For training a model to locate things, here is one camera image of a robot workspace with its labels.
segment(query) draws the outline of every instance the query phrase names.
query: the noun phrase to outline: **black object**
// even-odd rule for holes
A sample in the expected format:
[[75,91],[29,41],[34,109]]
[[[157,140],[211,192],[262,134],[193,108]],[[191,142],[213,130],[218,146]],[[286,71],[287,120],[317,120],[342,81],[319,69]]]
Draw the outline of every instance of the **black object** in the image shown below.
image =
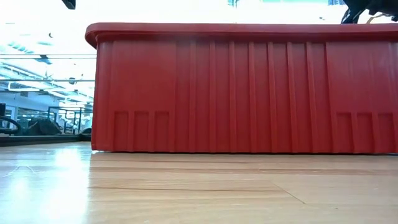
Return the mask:
[[0,134],[18,134],[22,130],[20,124],[13,119],[7,118],[6,116],[0,116],[0,121],[1,120],[10,122],[11,124],[15,125],[17,129],[0,128]]
[[76,9],[76,0],[62,0],[68,9]]
[[58,136],[6,136],[0,138],[0,147],[27,146],[34,144],[55,144],[78,141],[81,141],[79,136],[64,134]]
[[76,84],[76,82],[74,82],[76,80],[76,78],[70,77],[69,78],[69,84],[74,85]]
[[6,104],[0,103],[0,116],[5,116],[5,115],[6,115]]
[[85,128],[79,134],[80,141],[91,141],[92,128]]
[[51,136],[61,134],[58,125],[49,119],[33,119],[28,122],[29,128],[24,132],[25,136]]
[[345,0],[348,6],[341,23],[357,24],[360,15],[367,9],[374,16],[381,12],[392,16],[392,21],[398,21],[398,0]]

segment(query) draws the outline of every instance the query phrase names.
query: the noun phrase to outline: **wall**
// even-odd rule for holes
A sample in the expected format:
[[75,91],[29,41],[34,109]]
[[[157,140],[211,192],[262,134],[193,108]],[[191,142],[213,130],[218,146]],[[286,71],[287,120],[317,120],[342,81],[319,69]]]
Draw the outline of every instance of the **wall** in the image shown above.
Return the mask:
[[1,93],[0,103],[7,106],[16,106],[32,110],[47,111],[49,106],[59,106],[59,100],[52,96],[39,95],[30,92],[28,97],[21,96],[19,93]]

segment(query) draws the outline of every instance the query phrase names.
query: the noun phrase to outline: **vertical rib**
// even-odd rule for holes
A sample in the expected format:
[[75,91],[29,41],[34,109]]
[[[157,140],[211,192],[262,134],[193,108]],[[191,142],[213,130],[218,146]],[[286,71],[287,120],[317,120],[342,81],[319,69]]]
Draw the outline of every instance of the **vertical rib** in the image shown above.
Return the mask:
[[134,120],[135,120],[135,111],[129,112],[129,126],[127,131],[127,147],[129,152],[134,151]]
[[149,120],[148,120],[148,151],[155,151],[155,111],[149,112]]
[[379,115],[376,112],[372,113],[372,122],[373,122],[373,139],[374,139],[374,152],[381,152],[380,149],[380,125],[379,125]]
[[352,130],[353,130],[353,146],[354,146],[354,152],[353,153],[359,153],[360,148],[359,146],[361,143],[359,143],[360,138],[359,138],[359,129],[358,129],[358,114],[357,113],[351,113],[351,122],[352,122]]
[[330,108],[330,123],[331,123],[331,139],[333,142],[332,152],[338,152],[337,145],[337,112],[335,110],[335,102],[333,99],[333,85],[331,81],[331,62],[328,55],[328,43],[325,43],[325,60],[326,60],[326,75],[328,77],[328,92],[329,92],[329,108]]
[[216,152],[216,44],[210,42],[210,152]]
[[196,43],[191,42],[190,46],[190,84],[189,84],[189,134],[188,146],[189,152],[195,152],[196,145],[196,72],[197,72],[197,59],[196,59]]
[[[118,73],[118,67],[115,65],[115,59],[117,58],[117,52],[118,52],[119,48],[116,44],[113,44],[112,47],[112,57],[111,57],[111,75],[106,75],[104,77],[109,77],[107,78],[107,80],[105,80],[106,83],[117,83],[115,82],[115,75]],[[114,142],[114,101],[113,100],[109,100],[110,96],[113,94],[113,89],[114,89],[114,85],[105,85],[106,87],[108,87],[108,89],[105,89],[104,91],[108,91],[108,94],[106,96],[106,102],[107,104],[107,108],[105,108],[105,112],[106,112],[106,118],[108,118],[108,127],[106,129],[106,133],[107,133],[107,137],[109,138],[106,141],[106,145],[105,145],[105,150],[107,151],[113,151],[115,150],[115,148],[113,147],[113,142]]]
[[170,121],[169,121],[169,145],[167,146],[169,152],[175,152],[175,107],[177,104],[174,105],[172,111],[170,111]]
[[274,68],[274,44],[269,42],[268,51],[268,74],[269,74],[269,103],[271,114],[271,152],[277,152],[277,110],[276,110],[276,85],[275,85],[275,68]]
[[235,44],[229,42],[229,125],[231,152],[237,151]]
[[395,153],[398,153],[398,113],[393,114]]
[[97,117],[100,115],[99,113],[98,113],[98,111],[99,111],[99,107],[101,106],[99,103],[98,103],[98,98],[99,98],[99,86],[101,86],[101,83],[102,83],[102,80],[101,80],[101,78],[100,78],[100,69],[101,69],[101,71],[102,71],[102,68],[100,67],[100,65],[102,65],[103,64],[103,62],[102,62],[102,58],[105,56],[105,55],[103,55],[102,53],[101,53],[101,51],[102,51],[102,49],[101,49],[101,47],[98,47],[97,48],[97,53],[98,53],[98,57],[97,57],[97,59],[96,59],[96,68],[95,68],[95,85],[97,86],[97,88],[94,88],[94,104],[96,105],[94,108],[93,108],[93,124],[92,124],[92,127],[91,127],[91,145],[92,145],[92,148],[93,148],[93,150],[97,150],[98,149],[98,147],[97,146],[99,146],[99,144],[98,144],[98,140],[97,140],[97,125],[99,125],[98,124],[98,119],[97,119]]
[[292,151],[297,152],[299,149],[299,137],[297,133],[297,105],[295,95],[294,82],[294,59],[293,59],[293,45],[287,43],[287,70],[289,78],[289,96],[290,96],[290,118],[292,130]]
[[312,45],[310,42],[306,44],[307,51],[307,72],[308,72],[308,88],[310,96],[310,116],[311,116],[311,132],[312,132],[312,150],[318,151],[318,123],[317,123],[317,101],[315,94],[315,79],[313,77],[313,55]]
[[256,68],[253,42],[249,43],[249,91],[251,152],[257,152]]

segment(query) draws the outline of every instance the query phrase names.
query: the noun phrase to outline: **black cable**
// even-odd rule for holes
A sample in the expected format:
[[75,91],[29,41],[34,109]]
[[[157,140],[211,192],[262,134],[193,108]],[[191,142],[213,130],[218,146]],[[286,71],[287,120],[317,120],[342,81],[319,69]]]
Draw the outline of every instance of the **black cable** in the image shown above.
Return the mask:
[[17,134],[19,131],[22,130],[20,124],[18,124],[18,122],[14,121],[13,119],[7,118],[5,116],[0,116],[0,120],[8,121],[17,127],[17,129],[0,128],[0,134],[1,133],[2,134]]

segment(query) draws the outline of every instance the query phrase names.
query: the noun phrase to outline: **floor plank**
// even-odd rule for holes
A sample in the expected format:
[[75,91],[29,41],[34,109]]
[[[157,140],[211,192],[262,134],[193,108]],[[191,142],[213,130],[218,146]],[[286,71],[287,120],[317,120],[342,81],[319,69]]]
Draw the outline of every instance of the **floor plank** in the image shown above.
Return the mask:
[[0,223],[394,223],[398,157],[0,148]]

